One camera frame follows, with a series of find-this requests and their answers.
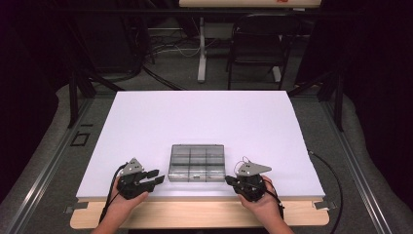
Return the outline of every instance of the chair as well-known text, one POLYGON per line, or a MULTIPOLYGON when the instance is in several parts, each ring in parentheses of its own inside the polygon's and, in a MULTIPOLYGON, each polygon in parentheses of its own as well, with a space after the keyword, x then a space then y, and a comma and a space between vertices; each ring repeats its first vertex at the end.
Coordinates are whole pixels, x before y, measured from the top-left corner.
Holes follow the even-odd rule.
POLYGON ((232 80, 233 64, 269 66, 269 72, 274 66, 282 67, 280 90, 291 43, 299 30, 300 20, 294 16, 253 14, 237 20, 227 62, 228 90, 237 82, 232 80))

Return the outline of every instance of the white table surface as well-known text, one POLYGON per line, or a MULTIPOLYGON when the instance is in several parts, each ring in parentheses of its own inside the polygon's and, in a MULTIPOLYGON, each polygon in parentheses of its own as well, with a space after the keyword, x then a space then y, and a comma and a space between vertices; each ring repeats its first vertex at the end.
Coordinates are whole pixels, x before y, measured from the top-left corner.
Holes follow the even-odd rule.
POLYGON ((243 157, 271 167, 264 175, 282 200, 325 195, 286 92, 152 91, 118 92, 77 198, 104 201, 115 171, 133 157, 166 176, 149 199, 236 196, 225 182, 169 182, 173 144, 223 144, 229 176, 243 157))

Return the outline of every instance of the cable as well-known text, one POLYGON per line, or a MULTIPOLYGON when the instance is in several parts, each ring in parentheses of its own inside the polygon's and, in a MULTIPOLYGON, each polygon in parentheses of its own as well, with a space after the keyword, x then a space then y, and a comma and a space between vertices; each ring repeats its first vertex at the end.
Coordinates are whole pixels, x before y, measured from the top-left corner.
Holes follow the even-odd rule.
POLYGON ((110 204, 113 202, 113 200, 115 200, 115 198, 119 195, 120 192, 118 192, 115 197, 113 197, 113 199, 111 200, 110 198, 112 197, 112 189, 113 189, 113 185, 115 184, 115 180, 116 180, 116 176, 118 175, 118 172, 123 169, 128 163, 122 165, 121 167, 118 168, 118 170, 116 170, 116 173, 113 175, 112 178, 112 182, 110 183, 110 188, 109 188, 109 194, 107 195, 106 198, 106 204, 104 205, 104 208, 102 210, 102 214, 100 215, 100 219, 99 219, 99 223, 101 223, 104 219, 104 217, 106 216, 106 212, 107 209, 109 208, 110 204))
POLYGON ((151 70, 149 70, 146 66, 142 66, 143 70, 148 73, 148 75, 152 76, 155 80, 157 80, 158 82, 160 82, 161 84, 170 87, 172 90, 175 91, 182 91, 182 90, 186 90, 183 87, 180 87, 174 83, 172 83, 171 81, 168 81, 164 78, 162 78, 161 76, 155 74, 154 72, 152 72, 151 70))
POLYGON ((338 223, 339 223, 340 218, 341 218, 341 214, 343 213, 343 206, 344 206, 344 204, 343 204, 343 188, 341 186, 340 179, 338 178, 338 175, 335 173, 333 168, 325 160, 323 160, 319 155, 317 155, 315 152, 313 152, 309 149, 307 149, 307 151, 309 152, 310 155, 315 156, 320 161, 322 161, 326 165, 326 167, 331 170, 331 172, 334 174, 335 179, 337 180, 337 185, 338 185, 338 189, 339 189, 339 192, 340 192, 340 208, 339 208, 339 211, 338 211, 337 219, 336 219, 336 221, 334 223, 334 226, 333 226, 333 228, 331 229, 331 232, 330 232, 331 234, 333 234, 337 229, 338 223))

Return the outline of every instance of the desk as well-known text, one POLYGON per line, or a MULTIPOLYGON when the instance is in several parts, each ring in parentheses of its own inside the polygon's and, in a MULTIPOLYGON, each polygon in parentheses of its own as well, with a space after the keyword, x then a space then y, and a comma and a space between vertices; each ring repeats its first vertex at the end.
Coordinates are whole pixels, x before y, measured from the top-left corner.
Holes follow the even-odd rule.
MULTIPOLYGON (((285 201, 284 220, 288 225, 326 225, 327 211, 313 208, 312 201, 285 201)), ((70 226, 95 228, 104 202, 91 202, 86 209, 75 210, 70 226)), ((172 228, 248 228, 261 227, 255 216, 240 201, 226 202, 144 202, 133 210, 122 225, 128 229, 172 228)))
POLYGON ((189 8, 318 8, 321 0, 179 0, 189 8))
MULTIPOLYGON (((321 0, 288 0, 287 2, 278 2, 277 0, 180 0, 179 6, 186 8, 318 8, 320 3, 321 0)), ((205 28, 204 19, 201 18, 199 83, 204 83, 206 80, 207 52, 205 28)), ((231 34, 231 26, 228 29, 228 33, 231 34)), ((278 69, 273 69, 273 72, 276 80, 281 77, 278 69)))
MULTIPOLYGON (((72 227, 96 225, 118 166, 135 157, 146 170, 159 169, 160 175, 167 175, 171 146, 179 143, 223 144, 226 175, 233 174, 243 156, 272 167, 265 175, 289 204, 285 213, 290 224, 309 225, 313 217, 317 220, 310 221, 313 225, 328 222, 326 211, 312 207, 312 201, 322 200, 324 192, 286 92, 118 92, 77 193, 79 201, 89 202, 89 207, 74 213, 72 227)), ((158 221, 159 215, 165 215, 165 223, 141 223, 141 215, 133 215, 125 225, 257 226, 237 199, 225 182, 170 182, 166 178, 136 210, 158 221), (225 221, 200 220, 200 211, 225 221), (234 215, 243 221, 231 221, 234 215)))

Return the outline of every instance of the black wall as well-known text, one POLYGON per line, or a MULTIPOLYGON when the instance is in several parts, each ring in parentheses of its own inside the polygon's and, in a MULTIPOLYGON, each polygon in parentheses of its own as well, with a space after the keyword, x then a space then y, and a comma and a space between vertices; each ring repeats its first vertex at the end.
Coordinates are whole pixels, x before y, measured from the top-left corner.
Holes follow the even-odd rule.
POLYGON ((392 1, 345 80, 368 152, 394 193, 413 210, 413 11, 392 1))
POLYGON ((365 12, 371 15, 347 22, 318 21, 296 82, 317 78, 331 70, 343 52, 351 51, 344 92, 356 106, 371 159, 394 193, 413 210, 413 4, 407 0, 324 3, 323 11, 356 12, 367 6, 365 12), (360 25, 365 28, 357 31, 360 25), (347 47, 348 39, 358 35, 367 36, 361 45, 347 47))
POLYGON ((59 54, 30 10, 22 1, 8 1, 0 14, 0 201, 49 128, 55 92, 67 82, 59 54))

